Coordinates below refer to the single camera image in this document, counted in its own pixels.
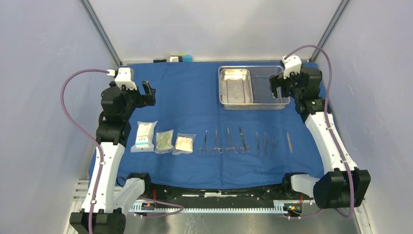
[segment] white connector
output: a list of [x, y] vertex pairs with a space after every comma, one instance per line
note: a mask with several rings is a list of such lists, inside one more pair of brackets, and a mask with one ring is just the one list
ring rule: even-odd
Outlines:
[[114, 77], [115, 76], [115, 70], [109, 69], [107, 70], [109, 73], [107, 74], [108, 76]]
[[122, 89], [125, 86], [129, 90], [137, 90], [135, 82], [133, 81], [133, 69], [129, 67], [121, 67], [117, 70], [117, 76], [115, 78], [116, 86]]
[[296, 73], [299, 74], [301, 71], [301, 59], [300, 57], [292, 54], [290, 57], [285, 59], [285, 56], [282, 57], [282, 62], [284, 63], [285, 69], [284, 69], [284, 79], [287, 79], [290, 74]]

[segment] plastic bag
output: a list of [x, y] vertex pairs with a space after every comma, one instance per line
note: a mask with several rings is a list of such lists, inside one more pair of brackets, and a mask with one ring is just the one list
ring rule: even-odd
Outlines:
[[196, 134], [181, 134], [178, 133], [176, 138], [175, 148], [172, 151], [173, 155], [191, 154], [193, 152], [193, 142]]
[[153, 130], [157, 122], [158, 121], [153, 123], [145, 123], [138, 121], [138, 131], [136, 133], [135, 145], [131, 147], [132, 153], [153, 152]]
[[155, 153], [165, 154], [173, 150], [172, 145], [173, 130], [156, 133], [156, 149]]

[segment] cable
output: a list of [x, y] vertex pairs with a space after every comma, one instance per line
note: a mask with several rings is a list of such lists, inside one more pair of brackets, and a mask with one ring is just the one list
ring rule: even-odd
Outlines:
[[295, 214], [297, 214], [297, 215], [301, 215], [302, 213], [298, 213], [297, 211], [295, 211], [295, 210], [290, 210], [291, 212], [293, 212], [293, 213], [295, 213]]
[[301, 205], [304, 202], [304, 197], [302, 196], [302, 193], [300, 193], [300, 200], [298, 202], [298, 205]]
[[118, 180], [118, 179], [122, 179], [122, 180], [126, 183], [125, 178], [123, 178], [123, 177], [121, 177], [121, 176], [118, 176], [118, 177], [116, 178], [116, 184], [117, 184], [119, 187], [122, 187], [122, 188], [123, 188], [124, 185], [121, 185], [121, 184], [119, 183], [119, 180]]
[[162, 204], [162, 205], [166, 205], [166, 206], [173, 206], [173, 207], [178, 207], [178, 208], [179, 208], [178, 211], [174, 211], [174, 212], [166, 213], [166, 214], [160, 214], [160, 215], [154, 215], [154, 216], [143, 216], [143, 215], [140, 215], [141, 218], [160, 218], [160, 217], [166, 217], [166, 216], [169, 216], [169, 215], [177, 214], [177, 213], [179, 213], [179, 212], [181, 212], [181, 211], [184, 210], [184, 207], [181, 206], [181, 205], [178, 205], [178, 204], [167, 203], [167, 202], [158, 201], [158, 200], [154, 200], [154, 199], [150, 199], [150, 198], [146, 198], [146, 197], [140, 197], [139, 199], [143, 199], [143, 200], [147, 200], [147, 201], [152, 201], [152, 202], [155, 202], [155, 203], [158, 203], [158, 204]]
[[303, 45], [295, 50], [293, 50], [291, 53], [289, 53], [287, 56], [285, 56], [285, 59], [287, 59], [288, 57], [290, 57], [292, 54], [294, 54], [295, 52], [307, 48], [307, 47], [313, 47], [316, 48], [318, 50], [320, 50], [326, 60], [327, 60], [327, 64], [328, 64], [328, 85], [327, 85], [327, 91], [326, 91], [326, 97], [325, 97], [325, 104], [324, 104], [324, 118], [325, 118], [325, 122], [327, 124], [328, 127], [328, 132], [330, 133], [331, 137], [333, 138], [334, 144], [337, 147], [337, 150], [340, 154], [341, 159], [343, 160], [344, 166], [346, 168], [347, 171], [347, 176], [348, 176], [348, 180], [349, 180], [349, 186], [350, 186], [350, 212], [348, 214], [344, 214], [343, 212], [341, 212], [340, 210], [337, 210], [337, 212], [344, 216], [344, 217], [351, 217], [354, 213], [354, 187], [353, 187], [353, 178], [351, 176], [351, 170], [350, 170], [350, 166], [347, 163], [346, 157], [344, 156], [344, 152], [342, 150], [342, 148], [340, 147], [340, 144], [338, 143], [338, 140], [336, 138], [336, 135], [334, 134], [333, 130], [331, 129], [331, 123], [330, 120], [328, 118], [328, 112], [327, 112], [327, 107], [328, 107], [328, 100], [330, 99], [330, 87], [331, 87], [331, 77], [332, 77], [332, 68], [331, 68], [331, 61], [330, 58], [328, 57], [327, 53], [319, 46], [316, 45]]
[[312, 214], [307, 214], [307, 215], [304, 215], [304, 216], [298, 216], [298, 217], [287, 217], [287, 216], [285, 216], [284, 215], [284, 217], [287, 217], [287, 218], [289, 218], [289, 219], [302, 219], [302, 218], [309, 218], [309, 217], [312, 217], [312, 216], [316, 216], [316, 215], [318, 215], [318, 214], [320, 214], [320, 213], [322, 213], [322, 212], [324, 212], [325, 210], [318, 210], [317, 212], [315, 212], [315, 213], [312, 213]]
[[[80, 75], [82, 73], [86, 72], [102, 72], [108, 74], [109, 72], [106, 70], [100, 70], [100, 69], [85, 69], [78, 71], [76, 73], [73, 73], [71, 76], [69, 76], [65, 82], [63, 83], [62, 89], [60, 91], [60, 104], [62, 106], [63, 112], [65, 113], [66, 117], [69, 119], [69, 121], [77, 128], [79, 129], [84, 135], [86, 135], [97, 147], [99, 154], [100, 154], [100, 162], [103, 162], [103, 157], [105, 156], [103, 154], [103, 149], [99, 145], [99, 143], [91, 136], [89, 133], [87, 133], [82, 127], [80, 127], [70, 116], [69, 112], [66, 109], [66, 105], [64, 103], [64, 92], [66, 89], [67, 84], [72, 80], [75, 76]], [[99, 169], [97, 170], [97, 177], [96, 177], [96, 182], [94, 183], [93, 187], [93, 192], [92, 192], [92, 200], [96, 199], [96, 193], [97, 193], [97, 187], [99, 185], [99, 180], [100, 180], [100, 175], [102, 174], [102, 164], [99, 165]], [[93, 225], [92, 225], [92, 217], [93, 217], [93, 209], [94, 209], [94, 204], [91, 203], [90, 210], [89, 210], [89, 217], [88, 217], [88, 227], [89, 227], [89, 234], [93, 234]]]

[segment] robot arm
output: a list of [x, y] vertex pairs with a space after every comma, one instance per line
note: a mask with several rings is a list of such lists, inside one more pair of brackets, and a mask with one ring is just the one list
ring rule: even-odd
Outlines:
[[284, 73], [269, 78], [271, 91], [277, 97], [277, 89], [280, 87], [283, 97], [294, 99], [297, 113], [316, 142], [325, 174], [318, 179], [304, 173], [287, 173], [283, 178], [285, 188], [313, 197], [320, 209], [350, 207], [348, 176], [329, 132], [331, 129], [351, 170], [355, 191], [354, 206], [360, 206], [371, 178], [367, 170], [358, 169], [346, 151], [333, 124], [333, 115], [329, 107], [327, 116], [332, 124], [330, 128], [327, 127], [324, 116], [325, 99], [319, 97], [322, 72], [317, 68], [303, 67], [296, 55], [287, 59], [283, 57], [282, 62], [285, 65]]
[[[155, 89], [147, 81], [142, 85], [145, 94], [141, 95], [133, 81], [131, 68], [119, 68], [110, 71], [109, 75], [116, 76], [110, 87], [102, 94], [101, 105], [103, 108], [99, 116], [99, 126], [96, 131], [96, 141], [104, 153], [101, 162], [99, 151], [96, 149], [96, 161], [89, 190], [80, 212], [71, 213], [70, 224], [80, 234], [88, 234], [88, 215], [93, 213], [93, 231], [95, 234], [121, 234], [126, 224], [126, 214], [135, 200], [147, 192], [145, 187], [150, 185], [149, 176], [146, 174], [131, 174], [125, 186], [113, 197], [113, 190], [119, 168], [120, 160], [125, 151], [131, 126], [129, 119], [135, 108], [155, 105]], [[95, 183], [99, 180], [96, 197], [92, 194]]]

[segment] white wall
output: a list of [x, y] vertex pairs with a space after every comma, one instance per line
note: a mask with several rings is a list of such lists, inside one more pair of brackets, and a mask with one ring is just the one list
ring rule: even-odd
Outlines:
[[199, 61], [279, 60], [303, 44], [317, 44], [340, 0], [90, 2], [123, 61], [171, 54]]
[[340, 133], [372, 176], [367, 199], [378, 234], [413, 229], [412, 9], [411, 0], [351, 1], [325, 48]]
[[[2, 0], [0, 31], [0, 232], [62, 233], [90, 143], [65, 118], [60, 88], [114, 63], [77, 0]], [[84, 75], [66, 92], [93, 134], [108, 81]]]

